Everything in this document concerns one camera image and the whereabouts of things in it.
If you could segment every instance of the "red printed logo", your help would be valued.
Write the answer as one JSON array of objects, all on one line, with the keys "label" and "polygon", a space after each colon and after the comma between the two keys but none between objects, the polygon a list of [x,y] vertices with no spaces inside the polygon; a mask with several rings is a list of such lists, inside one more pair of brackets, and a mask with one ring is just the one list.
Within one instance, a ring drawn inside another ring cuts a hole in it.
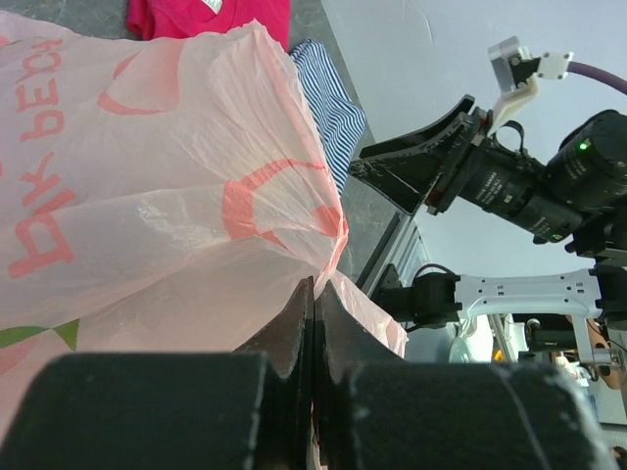
[{"label": "red printed logo", "polygon": [[[275,160],[252,172],[241,181],[228,181],[222,196],[222,222],[232,240],[260,236],[284,247],[274,232],[260,232],[253,214],[255,191],[286,168],[304,166],[325,171],[324,164],[312,164],[292,159]],[[329,237],[336,237],[346,227],[344,215],[335,208],[321,206],[312,212],[318,229]]]},{"label": "red printed logo", "polygon": [[98,106],[122,116],[172,111],[180,104],[178,63],[185,41],[163,41],[124,59]]},{"label": "red printed logo", "polygon": [[[20,142],[46,138],[63,131],[65,117],[63,111],[56,108],[60,100],[53,76],[63,62],[56,50],[62,45],[63,39],[36,44],[32,46],[34,52],[22,61],[24,75],[18,79],[15,89],[16,112],[31,116],[32,124],[20,135]],[[25,256],[9,264],[9,275],[13,279],[59,261],[70,263],[74,260],[74,253],[57,223],[55,211],[72,203],[76,194],[63,185],[58,173],[47,169],[53,157],[54,152],[49,152],[40,160],[37,170],[26,171],[20,178],[25,183],[22,187],[27,190],[22,197],[22,206],[31,211],[15,228]]]}]

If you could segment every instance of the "red t-shirt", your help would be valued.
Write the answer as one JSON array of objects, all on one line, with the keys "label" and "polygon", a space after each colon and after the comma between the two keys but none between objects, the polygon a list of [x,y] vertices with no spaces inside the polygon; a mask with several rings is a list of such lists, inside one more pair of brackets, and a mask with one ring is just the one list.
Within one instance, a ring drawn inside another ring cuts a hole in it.
[{"label": "red t-shirt", "polygon": [[263,24],[287,50],[290,0],[222,0],[217,14],[203,0],[129,0],[126,27],[149,40],[193,37],[206,31],[227,32],[252,20]]}]

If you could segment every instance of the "green led light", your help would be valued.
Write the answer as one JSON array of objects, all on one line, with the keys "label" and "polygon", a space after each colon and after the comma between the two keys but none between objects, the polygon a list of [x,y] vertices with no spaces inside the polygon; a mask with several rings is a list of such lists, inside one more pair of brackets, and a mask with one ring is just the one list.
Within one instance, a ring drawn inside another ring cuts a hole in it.
[{"label": "green led light", "polygon": [[584,140],[579,144],[579,150],[588,150],[592,144],[589,139]]}]

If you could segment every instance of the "plastic bag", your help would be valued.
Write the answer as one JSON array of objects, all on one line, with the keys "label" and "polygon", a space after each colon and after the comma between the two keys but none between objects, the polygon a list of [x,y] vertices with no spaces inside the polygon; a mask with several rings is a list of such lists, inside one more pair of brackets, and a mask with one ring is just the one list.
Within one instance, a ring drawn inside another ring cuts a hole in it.
[{"label": "plastic bag", "polygon": [[230,351],[331,279],[348,228],[296,69],[258,24],[151,42],[0,12],[0,436],[71,351]]}]

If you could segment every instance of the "striped shirt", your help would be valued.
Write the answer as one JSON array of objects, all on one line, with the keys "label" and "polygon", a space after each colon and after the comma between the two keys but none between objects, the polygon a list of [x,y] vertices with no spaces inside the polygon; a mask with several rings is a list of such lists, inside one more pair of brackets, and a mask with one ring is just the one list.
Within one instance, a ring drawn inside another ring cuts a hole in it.
[{"label": "striped shirt", "polygon": [[324,46],[308,39],[290,54],[340,194],[365,130],[365,114],[351,102]]}]

